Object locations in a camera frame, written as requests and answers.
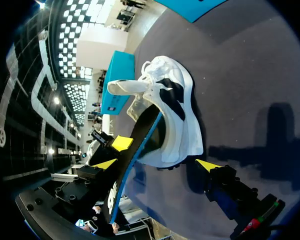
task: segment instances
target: teal display stand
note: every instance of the teal display stand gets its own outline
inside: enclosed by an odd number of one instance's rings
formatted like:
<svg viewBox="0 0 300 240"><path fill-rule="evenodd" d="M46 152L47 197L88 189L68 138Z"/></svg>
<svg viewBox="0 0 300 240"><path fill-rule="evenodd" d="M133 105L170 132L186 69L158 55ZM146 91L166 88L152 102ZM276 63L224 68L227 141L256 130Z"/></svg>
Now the teal display stand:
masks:
<svg viewBox="0 0 300 240"><path fill-rule="evenodd" d="M107 85L114 80L135 79L135 56L133 54L115 51L106 72L103 91L101 114L119 115L129 96L112 95Z"/></svg>
<svg viewBox="0 0 300 240"><path fill-rule="evenodd" d="M226 0L155 0L184 17L190 23Z"/></svg>

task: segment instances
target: hand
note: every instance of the hand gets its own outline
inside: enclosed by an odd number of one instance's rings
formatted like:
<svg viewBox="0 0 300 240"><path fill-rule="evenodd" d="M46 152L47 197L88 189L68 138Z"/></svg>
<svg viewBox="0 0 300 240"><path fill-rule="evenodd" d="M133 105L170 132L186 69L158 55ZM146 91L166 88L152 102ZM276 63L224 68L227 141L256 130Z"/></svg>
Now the hand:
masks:
<svg viewBox="0 0 300 240"><path fill-rule="evenodd" d="M99 207L99 206L94 206L92 209L95 210L96 214L101 213L101 207Z"/></svg>
<svg viewBox="0 0 300 240"><path fill-rule="evenodd" d="M118 231L119 228L120 226L116 222L112 223L112 229L114 234L117 234L119 232Z"/></svg>

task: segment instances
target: bolt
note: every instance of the bolt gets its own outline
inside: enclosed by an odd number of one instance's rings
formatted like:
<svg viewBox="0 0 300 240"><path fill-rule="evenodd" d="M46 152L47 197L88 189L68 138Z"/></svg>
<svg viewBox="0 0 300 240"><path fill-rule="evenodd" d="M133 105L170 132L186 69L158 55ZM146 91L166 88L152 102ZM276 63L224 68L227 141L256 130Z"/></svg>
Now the bolt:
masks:
<svg viewBox="0 0 300 240"><path fill-rule="evenodd" d="M26 206L26 209L27 209L29 212L31 212L31 211L33 211L35 208L34 208L34 206L33 206L32 204L28 204L28 205Z"/></svg>
<svg viewBox="0 0 300 240"><path fill-rule="evenodd" d="M35 204L37 205L41 205L44 201L42 201L41 198L37 198L36 200L34 200Z"/></svg>

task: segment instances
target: yellow tag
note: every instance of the yellow tag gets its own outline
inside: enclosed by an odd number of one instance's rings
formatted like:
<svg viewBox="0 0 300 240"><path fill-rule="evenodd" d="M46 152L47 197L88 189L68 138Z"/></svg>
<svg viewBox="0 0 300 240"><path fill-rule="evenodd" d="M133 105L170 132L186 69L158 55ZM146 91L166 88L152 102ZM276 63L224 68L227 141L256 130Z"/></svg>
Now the yellow tag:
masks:
<svg viewBox="0 0 300 240"><path fill-rule="evenodd" d="M122 150L127 150L131 146L133 141L133 138L118 135L111 146L118 152L121 152Z"/></svg>
<svg viewBox="0 0 300 240"><path fill-rule="evenodd" d="M98 167L100 169L104 169L106 170L108 167L110 167L111 164L113 164L115 161L117 161L118 159L115 158L115 159L112 159L112 160L109 160L109 161L105 161L103 163L99 163L99 164L96 164L96 165L93 165L91 167Z"/></svg>
<svg viewBox="0 0 300 240"><path fill-rule="evenodd" d="M207 161L202 161L202 160L199 160L199 159L196 159L196 161L198 161L198 163L200 163L205 169L207 169L207 171L210 173L210 170L211 169L214 169L214 168L220 168L221 166L219 165L216 165L216 164L213 164L213 163L210 163L210 162L207 162Z"/></svg>

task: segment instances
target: white plastic part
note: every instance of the white plastic part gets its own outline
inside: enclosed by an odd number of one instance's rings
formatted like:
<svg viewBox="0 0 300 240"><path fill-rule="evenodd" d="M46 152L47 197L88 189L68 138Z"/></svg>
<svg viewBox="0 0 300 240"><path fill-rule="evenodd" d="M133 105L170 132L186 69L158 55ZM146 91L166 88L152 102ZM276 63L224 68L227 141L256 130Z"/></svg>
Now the white plastic part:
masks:
<svg viewBox="0 0 300 240"><path fill-rule="evenodd" d="M0 147L4 147L6 144L6 132L5 130L0 127Z"/></svg>

